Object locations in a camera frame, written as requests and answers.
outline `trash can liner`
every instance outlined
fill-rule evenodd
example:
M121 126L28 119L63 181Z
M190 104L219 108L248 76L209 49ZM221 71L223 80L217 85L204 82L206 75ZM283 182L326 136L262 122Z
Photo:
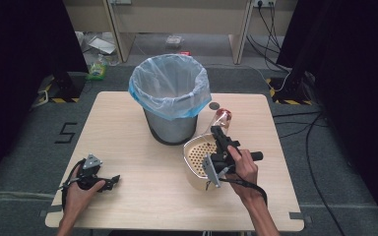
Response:
M128 91L145 109L166 120L195 117L212 100L206 69L192 57L178 54L140 64Z

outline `electrical outlet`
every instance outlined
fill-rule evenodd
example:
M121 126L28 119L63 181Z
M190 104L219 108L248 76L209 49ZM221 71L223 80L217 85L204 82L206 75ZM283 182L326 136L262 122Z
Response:
M259 7L259 1L260 0L254 0L254 7L258 8ZM262 1L262 8L270 8L271 4L273 3L273 6L276 4L276 0L261 0Z

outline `gray trash can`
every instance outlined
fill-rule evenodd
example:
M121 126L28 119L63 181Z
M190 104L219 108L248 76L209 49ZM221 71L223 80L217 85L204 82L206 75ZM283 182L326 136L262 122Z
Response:
M190 56L166 54L141 63L128 91L142 105L152 135L165 145L181 145L196 131L199 112L211 101L205 68Z

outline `gray carpet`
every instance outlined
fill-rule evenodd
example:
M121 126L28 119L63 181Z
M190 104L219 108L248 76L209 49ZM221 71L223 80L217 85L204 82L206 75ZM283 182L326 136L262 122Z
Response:
M316 122L307 143L307 126L318 114L278 116L320 111L321 105L272 103L266 83L253 69L209 68L207 65L206 68L212 92L262 93L269 99L306 222L301 232L283 235L340 235L335 220L345 235L378 235L378 207L361 178L348 165L335 130L327 122L329 119L323 115ZM0 235L55 234L56 229L44 224L45 211L59 187L96 95L104 90L127 90L133 69L109 67L103 81L86 83L78 103L47 103L31 111L12 151L0 164ZM270 70L261 72L265 78L275 75ZM72 123L64 130L74 133L70 142L70 136L60 135L65 123ZM313 182L307 147L316 186L334 217L324 206ZM106 236L109 232L94 230L93 234ZM89 234L90 230L86 229L74 231L74 235Z

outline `tabletop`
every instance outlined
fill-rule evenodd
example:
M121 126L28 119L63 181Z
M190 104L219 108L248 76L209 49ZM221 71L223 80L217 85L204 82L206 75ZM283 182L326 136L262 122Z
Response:
M241 147L261 151L258 185L268 195L271 216L280 231L300 231L300 208L269 108L261 94L213 93L213 102L231 111L227 135ZM195 136L208 128L215 110L198 116ZM166 146L152 136L143 108L126 91L101 92L71 156L63 182L73 166L92 153L103 165L97 175L121 179L111 191L98 193L75 227L104 229L254 231L248 211L229 184L201 191L186 178L183 145ZM53 206L61 205L58 191ZM61 211L45 223L58 227Z

